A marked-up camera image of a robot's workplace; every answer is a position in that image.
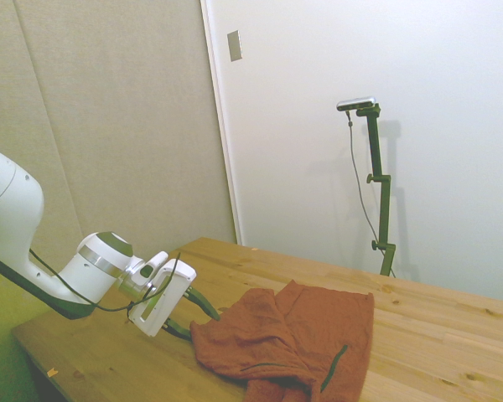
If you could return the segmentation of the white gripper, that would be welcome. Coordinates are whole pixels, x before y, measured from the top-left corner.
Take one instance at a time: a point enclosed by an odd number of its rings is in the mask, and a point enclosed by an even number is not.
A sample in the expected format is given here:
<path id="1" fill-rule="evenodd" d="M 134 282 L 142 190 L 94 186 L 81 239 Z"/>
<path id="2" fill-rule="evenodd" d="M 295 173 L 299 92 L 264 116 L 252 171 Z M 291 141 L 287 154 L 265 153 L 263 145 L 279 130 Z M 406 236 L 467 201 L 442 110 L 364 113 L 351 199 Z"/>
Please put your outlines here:
<path id="1" fill-rule="evenodd" d="M 195 277 L 196 272 L 191 266 L 181 260 L 169 260 L 148 283 L 144 298 L 130 310 L 130 320 L 150 337 L 156 336 L 163 329 L 177 338 L 191 341 L 190 330 L 169 318 L 183 296 L 208 317 L 220 320 L 213 305 L 191 286 Z"/>

